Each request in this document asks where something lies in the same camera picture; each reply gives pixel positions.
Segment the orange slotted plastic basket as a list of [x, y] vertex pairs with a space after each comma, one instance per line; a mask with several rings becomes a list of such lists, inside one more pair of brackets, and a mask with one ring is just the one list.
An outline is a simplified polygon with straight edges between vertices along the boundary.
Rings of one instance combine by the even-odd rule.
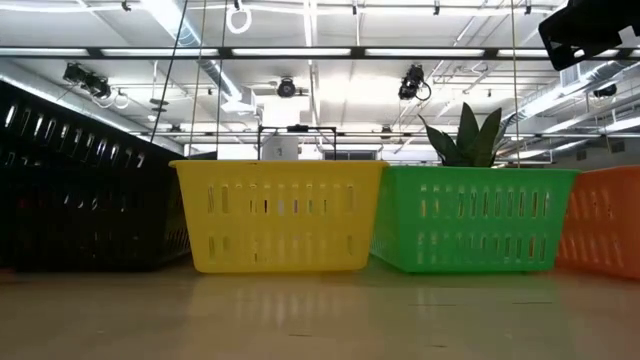
[[640, 166], [576, 177], [555, 264], [640, 280]]

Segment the green slotted plastic basket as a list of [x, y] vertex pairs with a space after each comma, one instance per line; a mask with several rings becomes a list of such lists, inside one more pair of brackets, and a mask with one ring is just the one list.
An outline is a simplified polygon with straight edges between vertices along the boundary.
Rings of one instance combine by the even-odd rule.
[[371, 253], [405, 273], [548, 271], [577, 175], [391, 166], [381, 178]]

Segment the black slotted plastic basket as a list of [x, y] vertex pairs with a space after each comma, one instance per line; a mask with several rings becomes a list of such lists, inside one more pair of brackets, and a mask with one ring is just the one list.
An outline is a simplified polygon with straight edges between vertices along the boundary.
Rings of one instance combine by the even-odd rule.
[[161, 168], [182, 155], [0, 81], [0, 167]]
[[189, 252], [171, 168], [0, 168], [0, 265], [149, 271]]

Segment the snake plant in white pot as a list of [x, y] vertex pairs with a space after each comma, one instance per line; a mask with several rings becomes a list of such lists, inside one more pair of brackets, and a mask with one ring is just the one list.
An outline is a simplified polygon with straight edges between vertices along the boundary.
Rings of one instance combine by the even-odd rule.
[[471, 106], [463, 102], [456, 138], [424, 123], [427, 137], [443, 166], [492, 167], [504, 137], [502, 109], [489, 113], [479, 125]]

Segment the black ceiling-mounted device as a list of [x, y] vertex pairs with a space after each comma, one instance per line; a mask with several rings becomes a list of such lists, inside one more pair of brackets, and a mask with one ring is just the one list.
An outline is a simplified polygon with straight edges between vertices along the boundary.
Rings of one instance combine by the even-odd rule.
[[421, 64], [412, 64], [401, 80], [398, 90], [400, 100], [427, 101], [432, 96], [432, 89], [425, 80], [424, 70]]
[[108, 79], [83, 68], [79, 63], [68, 63], [63, 79], [72, 85], [79, 86], [94, 98], [106, 99], [111, 96]]

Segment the black metal stand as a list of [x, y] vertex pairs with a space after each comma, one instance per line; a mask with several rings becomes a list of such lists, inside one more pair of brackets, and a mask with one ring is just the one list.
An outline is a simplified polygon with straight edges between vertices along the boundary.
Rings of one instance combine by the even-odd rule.
[[296, 125], [288, 125], [288, 126], [264, 126], [259, 125], [257, 128], [257, 136], [256, 136], [256, 151], [257, 151], [257, 159], [263, 160], [261, 158], [261, 146], [262, 143], [269, 139], [270, 137], [280, 135], [280, 136], [293, 136], [298, 137], [299, 141], [304, 136], [310, 136], [314, 139], [316, 138], [326, 138], [327, 133], [331, 133], [333, 135], [332, 143], [333, 146], [333, 159], [337, 159], [337, 137], [338, 131], [336, 127], [331, 126], [308, 126], [302, 124]]

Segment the white box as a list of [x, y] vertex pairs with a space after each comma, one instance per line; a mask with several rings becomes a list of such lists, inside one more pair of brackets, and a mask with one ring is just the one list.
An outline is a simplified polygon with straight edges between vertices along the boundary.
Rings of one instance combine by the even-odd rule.
[[276, 135], [261, 146], [261, 158], [267, 161], [294, 161], [299, 159], [299, 138]]

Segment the yellow slotted plastic basket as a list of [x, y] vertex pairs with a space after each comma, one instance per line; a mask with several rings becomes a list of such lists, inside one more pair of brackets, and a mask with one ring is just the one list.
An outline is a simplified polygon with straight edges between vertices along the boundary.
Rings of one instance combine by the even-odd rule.
[[354, 271], [368, 263], [384, 161], [175, 160], [197, 271]]

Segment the overhead LED light bar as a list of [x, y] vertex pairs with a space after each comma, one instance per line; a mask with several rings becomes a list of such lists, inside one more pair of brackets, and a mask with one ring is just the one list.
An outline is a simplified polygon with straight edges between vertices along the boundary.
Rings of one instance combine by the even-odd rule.
[[489, 60], [546, 61], [543, 48], [496, 47], [18, 47], [0, 46], [0, 58], [113, 60]]

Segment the black aluminium table frame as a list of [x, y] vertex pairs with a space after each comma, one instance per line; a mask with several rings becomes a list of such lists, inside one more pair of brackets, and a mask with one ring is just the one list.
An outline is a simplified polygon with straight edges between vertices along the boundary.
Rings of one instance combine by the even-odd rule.
[[[285, 136], [327, 136], [327, 137], [357, 137], [357, 138], [426, 138], [427, 133], [422, 132], [349, 132], [349, 131], [333, 131], [328, 128], [312, 129], [309, 128], [306, 132], [294, 131], [289, 132], [286, 128], [275, 129], [268, 128], [261, 131], [261, 134], [275, 133], [276, 135]], [[156, 132], [156, 137], [256, 137], [259, 134], [258, 131], [197, 131], [194, 133], [186, 131], [163, 131]], [[640, 132], [613, 132], [613, 133], [509, 133], [506, 132], [503, 136], [507, 139], [524, 140], [524, 139], [596, 139], [596, 138], [612, 138], [612, 139], [640, 139]]]

